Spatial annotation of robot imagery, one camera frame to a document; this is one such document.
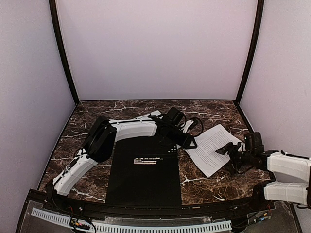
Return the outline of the stapled text document stack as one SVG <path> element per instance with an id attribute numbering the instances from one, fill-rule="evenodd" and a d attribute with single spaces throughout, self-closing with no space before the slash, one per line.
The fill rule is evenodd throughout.
<path id="1" fill-rule="evenodd" d="M 240 140 L 230 134 L 221 124 L 205 131 L 195 139 L 197 148 L 187 149 L 186 153 L 206 177 L 212 176 L 221 169 L 230 158 L 228 155 L 216 153 L 216 150 L 232 142 Z"/>

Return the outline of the blue file folder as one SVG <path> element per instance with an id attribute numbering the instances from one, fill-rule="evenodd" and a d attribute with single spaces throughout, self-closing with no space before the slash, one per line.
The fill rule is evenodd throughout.
<path id="1" fill-rule="evenodd" d="M 134 165 L 135 158 L 161 157 L 155 165 Z M 181 188 L 176 144 L 162 136 L 116 143 L 105 198 L 107 204 L 179 206 Z"/>

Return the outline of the mint green clipboard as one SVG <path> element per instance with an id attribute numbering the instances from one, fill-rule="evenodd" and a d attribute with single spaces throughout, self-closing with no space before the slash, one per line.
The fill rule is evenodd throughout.
<path id="1" fill-rule="evenodd" d="M 159 110 L 156 110 L 156 111 L 153 111 L 153 112 L 150 112 L 150 113 L 138 116 L 135 119 L 137 119 L 137 120 L 146 120 L 146 119 L 150 119 L 150 116 L 158 116 L 160 114 L 161 114 L 161 112 Z"/>

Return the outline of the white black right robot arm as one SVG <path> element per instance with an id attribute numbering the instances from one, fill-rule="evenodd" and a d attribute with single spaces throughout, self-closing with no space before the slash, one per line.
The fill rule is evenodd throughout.
<path id="1" fill-rule="evenodd" d="M 249 166 L 271 173 L 271 179 L 253 188 L 250 208 L 258 210 L 270 201 L 285 201 L 311 207 L 311 159 L 284 152 L 265 150 L 259 132 L 247 133 L 244 141 L 229 142 L 216 153 L 228 155 L 235 173 Z"/>

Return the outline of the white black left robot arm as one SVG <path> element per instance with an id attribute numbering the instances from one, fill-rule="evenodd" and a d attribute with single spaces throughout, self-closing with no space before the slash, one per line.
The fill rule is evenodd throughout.
<path id="1" fill-rule="evenodd" d="M 52 180 L 52 193 L 68 195 L 89 170 L 111 157 L 115 143 L 120 140 L 159 134 L 184 149 L 195 149 L 195 136 L 188 131 L 201 123 L 196 117 L 187 119 L 175 107 L 166 114 L 154 111 L 130 120 L 112 120 L 100 116 L 76 151 L 73 160 Z"/>

